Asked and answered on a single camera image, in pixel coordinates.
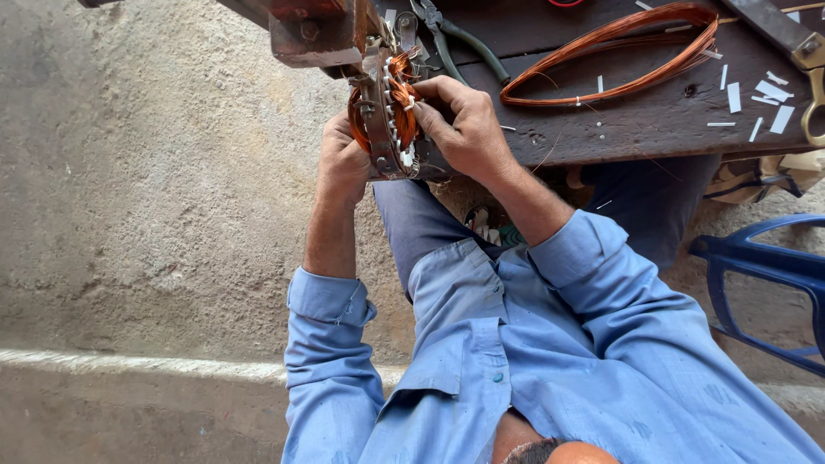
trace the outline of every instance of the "wooden workbench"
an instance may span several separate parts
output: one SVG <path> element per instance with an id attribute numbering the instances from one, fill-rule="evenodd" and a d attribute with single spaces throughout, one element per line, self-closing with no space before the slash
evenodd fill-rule
<path id="1" fill-rule="evenodd" d="M 643 0 L 651 7 L 665 0 Z M 540 58 L 570 40 L 620 17 L 640 11 L 634 0 L 584 0 L 576 7 L 561 8 L 546 0 L 435 0 L 444 17 L 481 39 L 502 60 L 514 78 Z M 720 18 L 734 15 L 716 1 L 699 1 L 719 11 Z M 779 8 L 804 5 L 797 0 L 774 0 Z M 375 2 L 382 16 L 388 8 L 410 11 L 404 0 Z M 825 33 L 820 8 L 800 12 L 802 23 Z M 429 31 L 419 22 L 419 34 L 430 55 L 436 55 Z M 453 60 L 470 85 L 490 93 L 514 156 L 528 166 L 601 163 L 623 159 L 724 153 L 728 158 L 807 151 L 799 120 L 811 101 L 808 77 L 771 44 L 741 21 L 721 24 L 716 44 L 722 59 L 703 64 L 641 92 L 592 104 L 592 109 L 535 108 L 503 105 L 502 86 L 480 58 L 459 40 L 448 36 Z M 605 89 L 640 77 L 666 63 L 684 45 L 653 45 L 612 50 L 582 57 L 548 72 L 559 85 L 534 78 L 517 90 L 524 97 L 575 97 L 597 90 L 603 75 Z M 440 65 L 437 56 L 428 61 Z M 727 83 L 739 82 L 742 110 L 730 114 L 728 94 L 720 90 L 723 64 Z M 795 107 L 783 134 L 769 129 L 779 107 L 757 102 L 754 90 L 766 71 L 790 81 L 783 89 L 793 93 L 785 105 Z M 749 143 L 758 117 L 764 122 Z M 707 127 L 708 122 L 735 122 L 734 127 Z M 549 151 L 558 139 L 550 156 Z"/>

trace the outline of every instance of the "copper wire coil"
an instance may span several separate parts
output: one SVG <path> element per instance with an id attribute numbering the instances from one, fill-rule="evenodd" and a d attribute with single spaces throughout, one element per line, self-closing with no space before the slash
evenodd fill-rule
<path id="1" fill-rule="evenodd" d="M 545 75 L 544 71 L 569 59 L 596 53 L 598 51 L 610 50 L 619 47 L 635 46 L 645 43 L 684 43 L 690 41 L 685 34 L 659 33 L 646 36 L 630 37 L 621 39 L 630 33 L 640 29 L 672 23 L 674 21 L 687 21 L 693 26 L 704 26 L 705 29 L 696 37 L 676 58 L 670 60 L 654 71 L 637 78 L 632 82 L 620 85 L 619 87 L 605 90 L 604 92 L 581 95 L 579 97 L 555 98 L 547 100 L 537 100 L 531 98 L 512 97 L 513 89 L 522 85 L 528 79 L 539 75 Z M 709 8 L 702 7 L 695 3 L 671 3 L 663 7 L 653 8 L 643 12 L 638 12 L 627 17 L 610 22 L 584 36 L 566 44 L 556 51 L 548 54 L 538 63 L 531 66 L 524 73 L 513 79 L 501 93 L 502 103 L 517 105 L 521 107 L 550 107 L 557 105 L 577 105 L 578 103 L 594 102 L 604 98 L 618 97 L 631 92 L 636 92 L 642 88 L 652 86 L 680 73 L 704 63 L 709 56 L 702 54 L 702 51 L 716 51 L 716 39 L 714 34 L 719 24 L 719 15 Z"/>
<path id="2" fill-rule="evenodd" d="M 421 99 L 413 86 L 406 82 L 407 79 L 417 78 L 417 76 L 412 75 L 412 65 L 409 60 L 409 56 L 417 52 L 418 47 L 412 47 L 408 52 L 391 58 L 387 65 L 389 70 L 389 100 L 395 114 L 394 124 L 395 129 L 398 131 L 398 139 L 401 141 L 401 151 L 406 150 L 418 134 L 413 110 L 404 110 L 404 108 L 410 106 L 410 96 L 416 101 Z M 352 138 L 358 142 L 358 145 L 365 152 L 371 153 L 370 137 L 367 135 L 364 120 L 361 117 L 361 110 L 357 105 L 360 101 L 361 89 L 355 87 L 350 93 L 350 100 L 347 104 L 350 130 Z"/>

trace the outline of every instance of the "green pliers handle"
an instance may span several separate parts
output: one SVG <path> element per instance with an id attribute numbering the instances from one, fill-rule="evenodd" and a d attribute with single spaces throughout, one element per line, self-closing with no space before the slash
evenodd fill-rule
<path id="1" fill-rule="evenodd" d="M 496 79 L 502 85 L 506 85 L 510 82 L 510 74 L 506 69 L 504 69 L 502 62 L 498 60 L 498 57 L 481 40 L 479 40 L 478 37 L 470 34 L 447 20 L 444 20 L 441 23 L 441 32 L 461 39 L 464 43 L 473 47 L 475 51 L 477 51 L 478 54 L 480 54 L 484 59 L 484 62 L 487 63 L 487 66 L 493 70 L 493 73 L 496 75 Z M 464 79 L 464 76 L 461 75 L 461 72 L 459 72 L 459 69 L 455 66 L 452 56 L 450 56 L 450 48 L 447 46 L 447 39 L 444 34 L 433 34 L 433 39 L 435 39 L 438 54 L 441 56 L 441 62 L 444 63 L 444 67 L 447 69 L 447 74 L 449 74 L 450 77 L 469 87 L 469 84 Z"/>

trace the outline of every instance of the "red wire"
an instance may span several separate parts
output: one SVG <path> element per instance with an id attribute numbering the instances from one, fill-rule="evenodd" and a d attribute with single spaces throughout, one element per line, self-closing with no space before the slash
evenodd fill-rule
<path id="1" fill-rule="evenodd" d="M 547 1 L 554 4 L 556 7 L 562 7 L 562 8 L 575 7 L 579 3 L 584 2 L 584 0 L 576 0 L 575 2 L 571 2 L 571 3 L 559 3 L 559 2 L 554 2 L 554 0 L 547 0 Z"/>

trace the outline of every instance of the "rolled-up cuff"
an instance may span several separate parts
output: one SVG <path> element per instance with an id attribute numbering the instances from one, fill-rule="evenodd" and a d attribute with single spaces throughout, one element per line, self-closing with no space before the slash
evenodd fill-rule
<path id="1" fill-rule="evenodd" d="M 286 305 L 303 317 L 363 327 L 376 313 L 366 296 L 366 286 L 358 279 L 318 276 L 298 268 L 290 282 Z"/>
<path id="2" fill-rule="evenodd" d="M 531 248 L 529 255 L 539 274 L 562 288 L 590 275 L 626 240 L 627 233 L 612 219 L 576 210 L 559 232 Z"/>

